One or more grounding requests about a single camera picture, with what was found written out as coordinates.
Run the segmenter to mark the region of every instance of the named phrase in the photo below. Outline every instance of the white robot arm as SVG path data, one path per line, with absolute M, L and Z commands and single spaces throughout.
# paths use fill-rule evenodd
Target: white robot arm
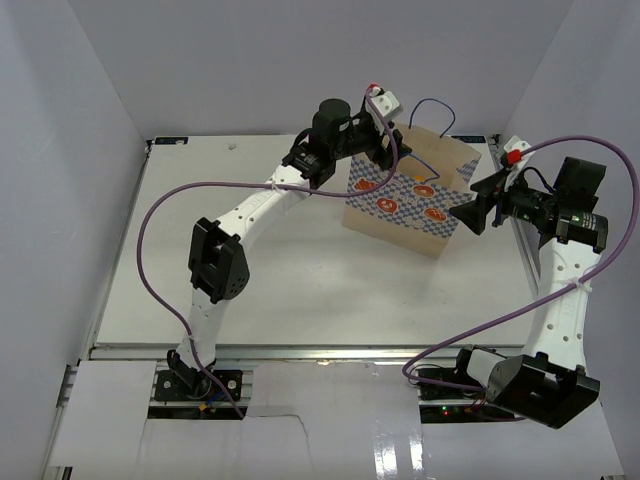
M 301 132 L 291 151 L 265 182 L 271 188 L 258 191 L 214 222 L 200 219 L 194 226 L 189 253 L 192 272 L 192 304 L 188 323 L 202 365 L 216 359 L 216 342 L 229 302 L 249 281 L 245 252 L 260 234 L 289 209 L 308 198 L 335 172 L 338 160 L 366 153 L 382 170 L 393 165 L 391 144 L 383 145 L 385 126 L 402 112 L 393 93 L 372 85 L 372 100 L 364 102 L 353 117 L 349 105 L 337 99 L 325 100 L 313 117 L 312 127 Z M 400 155 L 410 153 L 402 134 L 393 131 Z M 286 189 L 283 185 L 307 191 Z M 167 355 L 169 368 L 188 389 L 195 391 L 199 375 L 185 335 L 178 348 Z
M 309 186 L 309 181 L 302 178 L 300 171 L 292 166 L 278 166 L 266 183 L 273 182 L 301 187 Z M 308 193 L 283 189 L 256 192 L 229 213 L 218 217 L 213 224 L 206 221 L 206 219 L 198 222 L 195 227 L 197 231 L 194 231 L 194 237 L 197 237 L 200 232 L 205 233 L 207 228 L 210 232 L 215 229 L 219 235 L 226 235 L 231 238 L 237 237 L 238 245 L 241 245 L 242 250 L 246 252 L 267 227 L 281 215 L 284 215 L 290 208 L 308 197 Z M 232 277 L 227 286 L 230 296 L 235 296 L 242 291 L 249 281 L 246 261 L 237 268 L 238 270 L 233 272 L 235 276 Z M 209 365 L 216 359 L 216 340 L 222 319 L 231 300 L 223 298 L 212 303 L 211 291 L 207 293 L 202 287 L 196 286 L 192 289 L 191 298 L 188 322 L 193 331 L 200 361 L 203 365 Z M 197 368 L 188 337 L 185 336 L 176 351 L 188 366 Z
M 520 148 L 529 145 L 512 138 L 505 145 L 505 168 L 474 184 L 476 199 L 450 212 L 477 234 L 494 206 L 494 226 L 507 216 L 533 224 L 541 235 L 539 298 L 570 283 L 578 288 L 536 310 L 520 355 L 505 358 L 480 347 L 463 349 L 457 368 L 485 388 L 490 404 L 560 428 L 593 403 L 600 389 L 587 376 L 583 349 L 590 282 L 579 284 L 578 279 L 598 264 L 606 244 L 607 219 L 592 213 L 605 167 L 566 158 L 554 186 L 545 182 L 547 194 L 528 187 L 522 175 L 527 168 L 519 162 L 529 155 L 520 160 Z

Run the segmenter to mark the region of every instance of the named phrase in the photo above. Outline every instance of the white backdrop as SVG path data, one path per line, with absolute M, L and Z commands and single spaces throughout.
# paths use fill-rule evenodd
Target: white backdrop
M 560 135 L 596 135 L 620 146 L 640 171 L 640 3 L 576 0 L 515 110 L 506 134 L 531 144 Z M 622 162 L 597 145 L 567 144 L 536 154 L 534 165 L 553 180 L 565 155 L 608 165 L 596 212 L 609 218 L 611 252 L 631 208 Z M 640 478 L 637 398 L 640 337 L 640 234 L 620 260 L 593 281 L 585 326 L 590 373 L 628 478 Z
M 64 0 L 0 0 L 0 477 L 39 476 L 144 143 Z
M 134 123 L 297 133 L 377 82 L 451 102 L 459 133 L 507 123 L 571 0 L 69 0 Z M 433 104 L 424 126 L 448 124 Z

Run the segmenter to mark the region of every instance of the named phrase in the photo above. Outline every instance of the white table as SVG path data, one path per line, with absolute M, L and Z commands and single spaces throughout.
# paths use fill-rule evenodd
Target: white table
M 154 145 L 141 183 L 95 345 L 175 345 L 182 327 L 144 290 L 135 241 L 147 209 L 178 185 L 264 181 L 293 136 L 190 137 Z M 487 144 L 475 179 L 495 170 Z M 344 191 L 349 161 L 326 190 Z M 250 191 L 202 188 L 166 202 L 151 220 L 144 265 L 151 284 L 181 312 L 191 299 L 187 268 L 194 223 L 229 211 Z M 313 197 L 267 230 L 248 253 L 251 281 L 225 317 L 221 345 L 428 345 L 532 299 L 530 265 L 511 225 L 477 237 L 458 228 L 439 260 L 341 226 L 343 201 Z M 477 335 L 522 345 L 532 315 Z

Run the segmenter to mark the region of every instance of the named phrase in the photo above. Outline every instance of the red connector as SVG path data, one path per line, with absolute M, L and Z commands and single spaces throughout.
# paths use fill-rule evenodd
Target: red connector
M 511 150 L 507 152 L 507 163 L 509 165 L 515 165 L 522 160 L 522 152 L 520 150 Z

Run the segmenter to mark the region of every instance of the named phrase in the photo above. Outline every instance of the brown paper bag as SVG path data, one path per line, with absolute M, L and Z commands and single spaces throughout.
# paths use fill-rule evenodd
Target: brown paper bag
M 397 128 L 404 143 L 428 166 L 412 157 L 402 158 L 393 179 L 381 190 L 347 199 L 342 224 L 438 258 L 459 223 L 449 215 L 449 208 L 473 199 L 468 183 L 481 154 L 421 127 Z M 348 189 L 366 190 L 386 175 L 366 156 L 358 156 L 351 162 Z

